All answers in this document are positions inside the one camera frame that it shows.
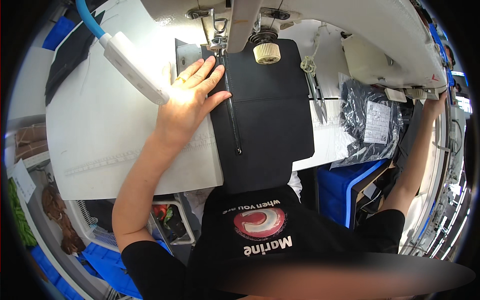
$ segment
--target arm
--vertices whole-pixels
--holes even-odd
[[[440,100],[427,99],[423,106],[420,127],[413,142],[412,150],[407,158],[405,169],[393,186],[380,211],[397,209],[407,215],[410,204],[420,188],[425,173],[430,140],[432,138],[433,122],[442,113],[446,100],[446,92],[440,95]]]
[[[120,252],[136,241],[155,241],[145,225],[160,177],[205,116],[231,96],[222,91],[205,99],[223,76],[224,67],[219,65],[205,79],[214,64],[215,58],[211,56],[205,62],[198,60],[180,73],[169,90],[170,100],[158,108],[155,130],[147,138],[113,206],[113,232]],[[162,74],[170,85],[170,65],[163,69]]]

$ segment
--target hand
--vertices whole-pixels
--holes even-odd
[[[215,65],[215,57],[210,56],[190,65],[181,72],[171,85],[170,100],[158,108],[156,127],[151,138],[160,143],[164,150],[176,155],[188,143],[206,115],[231,93],[221,91],[205,96],[216,86],[225,68],[219,65],[209,78],[205,79]],[[163,68],[162,75],[170,85],[170,64]]]
[[[423,115],[436,119],[445,109],[445,101],[447,99],[447,91],[440,94],[440,100],[427,99],[423,104]]]

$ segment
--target clear plastic bag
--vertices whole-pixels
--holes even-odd
[[[388,100],[383,89],[363,84],[342,73],[338,74],[342,98],[342,128],[355,141],[346,149],[346,158],[332,163],[331,168],[345,167],[392,158],[403,125],[398,103]]]

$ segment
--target metal zipper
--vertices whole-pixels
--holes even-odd
[[[230,84],[228,83],[226,59],[225,59],[225,56],[221,54],[219,58],[220,58],[220,63],[225,67],[225,73],[223,74],[223,77],[225,79],[225,89],[227,92],[230,92]],[[235,151],[237,155],[242,155],[240,133],[237,126],[237,118],[235,117],[235,108],[233,107],[232,97],[228,98],[227,100],[227,108],[228,108],[228,114],[230,115],[230,123],[233,129],[233,138],[235,139],[235,147],[236,147]]]

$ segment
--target gold ring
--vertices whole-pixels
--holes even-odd
[[[181,79],[181,80],[183,81],[183,83],[185,83],[185,82],[186,82],[186,80],[185,80],[185,79],[183,79],[183,78],[181,78],[180,76],[179,76],[179,77],[177,77],[177,79],[175,79],[175,80],[178,80],[178,79]]]

